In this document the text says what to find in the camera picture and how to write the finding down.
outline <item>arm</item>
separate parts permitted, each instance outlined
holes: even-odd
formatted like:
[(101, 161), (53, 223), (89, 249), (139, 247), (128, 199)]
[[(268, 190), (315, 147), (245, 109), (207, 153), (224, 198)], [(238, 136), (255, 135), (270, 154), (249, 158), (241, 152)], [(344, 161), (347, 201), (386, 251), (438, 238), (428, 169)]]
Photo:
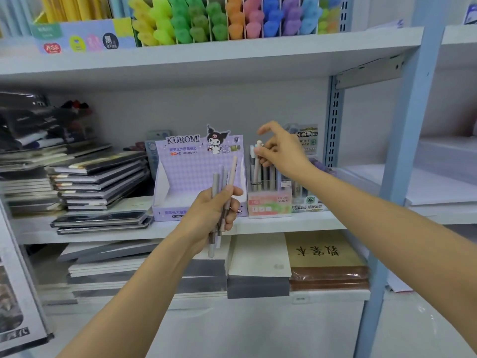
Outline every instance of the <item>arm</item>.
[(477, 246), (404, 207), (374, 197), (315, 168), (298, 138), (276, 122), (256, 148), (265, 166), (312, 191), (343, 225), (439, 311), (477, 352)]
[[(227, 186), (214, 199), (211, 189), (199, 194), (175, 230), (149, 255), (129, 282), (94, 316), (57, 358), (145, 357), (174, 297), (182, 274), (202, 251), (208, 233), (232, 196)], [(232, 199), (226, 230), (232, 228), (240, 203)]]

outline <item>blue shelf post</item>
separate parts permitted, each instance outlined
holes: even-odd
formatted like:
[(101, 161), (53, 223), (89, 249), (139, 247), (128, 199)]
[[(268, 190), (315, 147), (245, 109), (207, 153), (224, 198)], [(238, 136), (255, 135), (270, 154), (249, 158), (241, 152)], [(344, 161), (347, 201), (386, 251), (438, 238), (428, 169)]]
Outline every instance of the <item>blue shelf post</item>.
[[(416, 0), (412, 26), (424, 26), (421, 46), (413, 51), (402, 70), (402, 89), (392, 122), (392, 134), (386, 157), (379, 196), (399, 205), (411, 179), (414, 155), (444, 35), (449, 0)], [(388, 269), (370, 253), (371, 297), (364, 305), (355, 358), (369, 358), (378, 328)]]

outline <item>right hand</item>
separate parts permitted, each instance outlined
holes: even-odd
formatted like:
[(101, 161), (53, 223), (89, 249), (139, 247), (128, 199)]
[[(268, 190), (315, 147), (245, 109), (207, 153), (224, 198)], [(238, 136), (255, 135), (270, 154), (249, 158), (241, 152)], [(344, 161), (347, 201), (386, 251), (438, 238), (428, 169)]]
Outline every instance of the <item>right hand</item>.
[(259, 128), (258, 135), (273, 132), (274, 136), (264, 144), (256, 147), (255, 154), (260, 156), (260, 163), (265, 167), (274, 165), (285, 176), (298, 180), (308, 165), (311, 165), (296, 134), (288, 133), (277, 122), (271, 121)]

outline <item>hand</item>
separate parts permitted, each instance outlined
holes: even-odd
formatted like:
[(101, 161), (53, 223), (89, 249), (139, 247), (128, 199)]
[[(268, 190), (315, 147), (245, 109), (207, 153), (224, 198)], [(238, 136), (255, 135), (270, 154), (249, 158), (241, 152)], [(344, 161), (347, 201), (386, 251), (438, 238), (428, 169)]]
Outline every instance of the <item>hand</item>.
[[(187, 213), (182, 217), (174, 234), (186, 239), (190, 244), (191, 252), (196, 255), (202, 251), (208, 242), (208, 234), (217, 225), (224, 204), (234, 196), (243, 195), (238, 187), (225, 186), (222, 192), (212, 198), (212, 188), (199, 193)], [(240, 202), (235, 198), (230, 201), (230, 210), (225, 217), (225, 230), (232, 229), (233, 222), (237, 218)]]
[(274, 165), (285, 176), (300, 181), (299, 175), (311, 165), (296, 134), (288, 133), (277, 122), (271, 121), (259, 128), (258, 134), (272, 131), (274, 136), (264, 144), (256, 147), (255, 154), (260, 156), (260, 163), (265, 167)]

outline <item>left hand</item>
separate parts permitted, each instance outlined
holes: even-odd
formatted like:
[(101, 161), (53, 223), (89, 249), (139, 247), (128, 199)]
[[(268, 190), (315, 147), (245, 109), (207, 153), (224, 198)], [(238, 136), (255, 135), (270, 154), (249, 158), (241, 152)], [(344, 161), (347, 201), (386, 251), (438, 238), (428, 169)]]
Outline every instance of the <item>left hand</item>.
[[(194, 255), (201, 252), (206, 246), (209, 232), (217, 225), (224, 204), (232, 195), (241, 196), (243, 191), (241, 188), (227, 185), (215, 198), (212, 198), (212, 188), (200, 192), (175, 228), (174, 234), (188, 241)], [(232, 229), (239, 208), (240, 202), (232, 198), (230, 210), (225, 214), (225, 230), (230, 231)]]

